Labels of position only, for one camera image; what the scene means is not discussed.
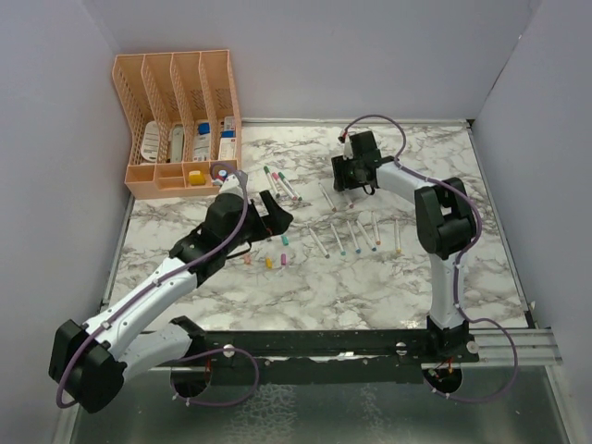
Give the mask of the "peach cap marker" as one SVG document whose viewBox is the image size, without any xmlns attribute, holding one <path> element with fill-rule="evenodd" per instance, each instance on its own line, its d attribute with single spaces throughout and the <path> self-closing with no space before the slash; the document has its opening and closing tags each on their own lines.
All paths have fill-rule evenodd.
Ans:
<svg viewBox="0 0 592 444">
<path fill-rule="evenodd" d="M 324 196 L 324 198 L 325 198 L 325 200 L 326 200 L 326 202 L 327 202 L 330 210 L 333 213 L 336 213 L 337 212 L 337 206 L 332 201 L 332 199 L 331 199 L 330 195 L 328 194 L 328 192 L 327 192 L 326 188 L 324 187 L 324 185 L 321 182 L 318 182 L 317 185 L 318 185 L 318 187 L 319 187 L 322 195 Z"/>
</svg>

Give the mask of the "grey cap marker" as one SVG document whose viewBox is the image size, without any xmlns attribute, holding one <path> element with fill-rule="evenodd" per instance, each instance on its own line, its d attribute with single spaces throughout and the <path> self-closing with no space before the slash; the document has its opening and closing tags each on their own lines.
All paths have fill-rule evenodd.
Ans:
<svg viewBox="0 0 592 444">
<path fill-rule="evenodd" d="M 307 226 L 307 228 L 308 228 L 309 233 L 310 233 L 311 237 L 313 238 L 316 246 L 318 247 L 319 251 L 323 255 L 323 257 L 328 259 L 330 257 L 330 254 L 328 253 L 327 248 L 325 247 L 323 242 L 320 240 L 320 238 L 316 234 L 315 230 L 311 226 Z"/>
</svg>

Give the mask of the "brown cap marker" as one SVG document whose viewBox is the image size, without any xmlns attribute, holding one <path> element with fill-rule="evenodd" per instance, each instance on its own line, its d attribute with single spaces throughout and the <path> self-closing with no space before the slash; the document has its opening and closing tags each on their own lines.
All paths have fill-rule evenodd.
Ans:
<svg viewBox="0 0 592 444">
<path fill-rule="evenodd" d="M 376 213 L 374 211 L 371 212 L 371 222 L 372 222 L 375 244 L 377 246 L 379 246 L 379 245 L 381 245 L 381 238 L 380 238 L 380 232 L 379 232 L 379 228 L 378 228 L 378 224 L 377 224 Z"/>
</svg>

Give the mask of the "yellow cap marker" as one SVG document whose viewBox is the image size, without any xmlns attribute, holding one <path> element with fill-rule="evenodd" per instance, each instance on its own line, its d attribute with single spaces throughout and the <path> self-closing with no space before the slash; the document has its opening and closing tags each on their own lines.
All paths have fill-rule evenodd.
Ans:
<svg viewBox="0 0 592 444">
<path fill-rule="evenodd" d="M 401 254 L 401 231 L 400 231 L 400 224 L 399 219 L 395 218 L 394 221 L 394 240 L 395 240 L 395 251 L 396 254 Z"/>
</svg>

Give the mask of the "light blue marker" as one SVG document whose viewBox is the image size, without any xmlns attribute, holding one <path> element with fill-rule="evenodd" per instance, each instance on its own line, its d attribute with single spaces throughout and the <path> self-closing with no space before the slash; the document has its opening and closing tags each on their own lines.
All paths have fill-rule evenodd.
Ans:
<svg viewBox="0 0 592 444">
<path fill-rule="evenodd" d="M 350 221 L 350 220 L 347 220 L 346 222 L 347 222 L 347 227 L 348 227 L 348 230 L 349 230 L 349 232 L 350 232 L 350 235 L 351 235 L 351 241 L 352 241 L 352 244 L 353 244 L 354 250 L 355 250 L 355 252 L 356 252 L 357 254 L 359 254 L 359 253 L 361 253 L 361 251 L 362 251 L 362 250 L 361 250 L 361 248 L 360 248 L 359 242 L 358 242 L 358 240 L 357 240 L 357 237 L 356 237 L 356 234 L 355 234 L 355 232 L 354 232 L 354 229 L 353 229 L 352 223 L 351 223 L 351 221 Z"/>
</svg>

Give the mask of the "teal cap marker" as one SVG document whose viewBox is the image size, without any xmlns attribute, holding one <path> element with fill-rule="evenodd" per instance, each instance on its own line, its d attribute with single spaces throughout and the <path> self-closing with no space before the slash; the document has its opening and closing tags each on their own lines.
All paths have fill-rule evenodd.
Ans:
<svg viewBox="0 0 592 444">
<path fill-rule="evenodd" d="M 330 226 L 330 228 L 332 230 L 332 233 L 333 233 L 333 235 L 334 235 L 334 237 L 336 239 L 336 243 L 337 243 L 337 245 L 339 247 L 339 253 L 340 253 L 340 255 L 341 256 L 346 255 L 346 250 L 345 250 L 345 248 L 343 246 L 343 243 L 342 243 L 342 241 L 340 239 L 339 232 L 337 231 L 337 229 L 336 229 L 336 227 L 334 226 L 333 223 L 330 223 L 329 226 Z"/>
</svg>

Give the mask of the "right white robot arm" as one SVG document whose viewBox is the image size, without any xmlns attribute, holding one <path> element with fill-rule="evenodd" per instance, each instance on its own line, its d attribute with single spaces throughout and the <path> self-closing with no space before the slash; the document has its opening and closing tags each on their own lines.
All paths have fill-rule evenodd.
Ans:
<svg viewBox="0 0 592 444">
<path fill-rule="evenodd" d="M 469 334 L 463 316 L 463 256 L 479 231 L 463 182 L 433 179 L 382 155 L 370 130 L 342 133 L 339 141 L 343 154 L 331 159 L 336 191 L 363 188 L 372 195 L 381 189 L 414 206 L 417 238 L 431 266 L 425 351 L 432 360 L 445 362 Z"/>
</svg>

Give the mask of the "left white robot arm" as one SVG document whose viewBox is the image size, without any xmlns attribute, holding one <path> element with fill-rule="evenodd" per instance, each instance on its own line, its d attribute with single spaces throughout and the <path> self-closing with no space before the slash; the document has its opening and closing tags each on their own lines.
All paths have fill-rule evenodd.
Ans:
<svg viewBox="0 0 592 444">
<path fill-rule="evenodd" d="M 178 240 L 168 257 L 112 308 L 82 324 L 68 320 L 55 333 L 49 375 L 57 383 L 61 409 L 79 404 L 89 413 L 102 410 L 138 373 L 157 364 L 196 364 L 216 355 L 201 340 L 202 331 L 182 320 L 146 337 L 143 330 L 180 297 L 199 288 L 218 272 L 243 243 L 253 244 L 284 234 L 293 216 L 269 191 L 260 194 L 267 211 L 259 215 L 245 191 L 220 192 L 205 219 Z"/>
</svg>

